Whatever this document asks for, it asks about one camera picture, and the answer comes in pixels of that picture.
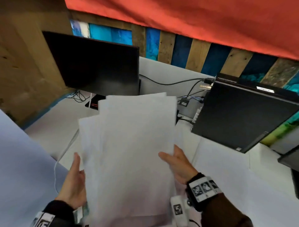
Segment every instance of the red curtain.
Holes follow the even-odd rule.
[[[296,0],[65,0],[78,10],[299,60]]]

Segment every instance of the computer tower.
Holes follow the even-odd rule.
[[[192,132],[246,153],[297,111],[295,92],[219,73]]]

